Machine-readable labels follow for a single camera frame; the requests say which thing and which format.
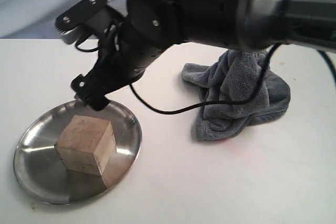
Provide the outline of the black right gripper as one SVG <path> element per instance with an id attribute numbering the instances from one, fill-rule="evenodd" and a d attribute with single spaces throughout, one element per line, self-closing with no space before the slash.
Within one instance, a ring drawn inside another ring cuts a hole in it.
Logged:
<path id="1" fill-rule="evenodd" d="M 75 99 L 94 111 L 103 110 L 109 104 L 106 94 L 139 80 L 165 50 L 124 22 L 102 45 L 89 73 L 72 80 Z"/>

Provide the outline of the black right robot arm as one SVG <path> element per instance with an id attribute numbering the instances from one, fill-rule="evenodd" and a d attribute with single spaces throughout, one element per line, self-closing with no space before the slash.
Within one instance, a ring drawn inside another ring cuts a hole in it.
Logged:
<path id="1" fill-rule="evenodd" d="M 335 0 L 127 0 L 127 12 L 108 19 L 96 63 L 71 82 L 76 98 L 96 111 L 172 45 L 274 52 L 295 44 L 322 56 L 335 52 Z"/>

